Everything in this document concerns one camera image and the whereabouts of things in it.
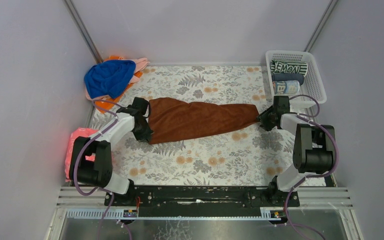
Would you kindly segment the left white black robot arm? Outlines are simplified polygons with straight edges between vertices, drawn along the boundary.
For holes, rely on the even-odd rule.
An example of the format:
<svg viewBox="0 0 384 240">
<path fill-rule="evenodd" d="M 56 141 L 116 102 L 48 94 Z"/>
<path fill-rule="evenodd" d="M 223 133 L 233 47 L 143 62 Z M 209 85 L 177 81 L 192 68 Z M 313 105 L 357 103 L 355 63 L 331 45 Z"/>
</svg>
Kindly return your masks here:
<svg viewBox="0 0 384 240">
<path fill-rule="evenodd" d="M 114 172 L 112 147 L 128 133 L 138 142 L 149 143 L 153 134 L 148 124 L 150 115 L 149 101 L 136 97 L 132 104 L 113 112 L 112 120 L 96 133 L 74 140 L 69 179 L 81 195 L 89 196 L 97 189 L 109 194 L 128 193 L 133 183 Z"/>
</svg>

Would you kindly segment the orange blue rabbit towel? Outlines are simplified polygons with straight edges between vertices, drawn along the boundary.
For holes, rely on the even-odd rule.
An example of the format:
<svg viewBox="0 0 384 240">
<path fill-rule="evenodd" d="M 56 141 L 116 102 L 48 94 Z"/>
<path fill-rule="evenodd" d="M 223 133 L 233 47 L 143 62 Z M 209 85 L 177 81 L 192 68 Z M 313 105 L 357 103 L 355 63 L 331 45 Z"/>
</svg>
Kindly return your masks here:
<svg viewBox="0 0 384 240">
<path fill-rule="evenodd" d="M 300 92 L 300 83 L 297 80 L 273 81 L 275 95 L 294 96 Z"/>
</svg>

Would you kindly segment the brown towel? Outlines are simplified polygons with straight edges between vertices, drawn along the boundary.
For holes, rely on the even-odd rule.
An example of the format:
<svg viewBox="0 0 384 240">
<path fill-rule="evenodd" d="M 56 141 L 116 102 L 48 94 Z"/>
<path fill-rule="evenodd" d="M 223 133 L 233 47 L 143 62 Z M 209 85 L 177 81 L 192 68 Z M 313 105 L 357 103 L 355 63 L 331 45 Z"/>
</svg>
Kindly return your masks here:
<svg viewBox="0 0 384 240">
<path fill-rule="evenodd" d="M 151 145 L 234 132 L 256 123 L 259 115 L 253 104 L 187 103 L 169 97 L 149 103 Z"/>
</svg>

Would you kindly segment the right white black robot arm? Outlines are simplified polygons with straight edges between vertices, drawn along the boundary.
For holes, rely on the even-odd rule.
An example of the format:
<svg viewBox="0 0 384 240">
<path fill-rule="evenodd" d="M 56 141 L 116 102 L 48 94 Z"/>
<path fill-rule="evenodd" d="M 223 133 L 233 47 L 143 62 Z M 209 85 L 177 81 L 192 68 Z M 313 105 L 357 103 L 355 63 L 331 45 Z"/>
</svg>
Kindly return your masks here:
<svg viewBox="0 0 384 240">
<path fill-rule="evenodd" d="M 288 96 L 274 96 L 272 106 L 257 120 L 265 131 L 277 128 L 294 135 L 292 164 L 272 179 L 270 190 L 294 191 L 305 180 L 328 177 L 337 168 L 339 150 L 334 127 L 320 125 L 307 114 L 291 112 Z"/>
</svg>

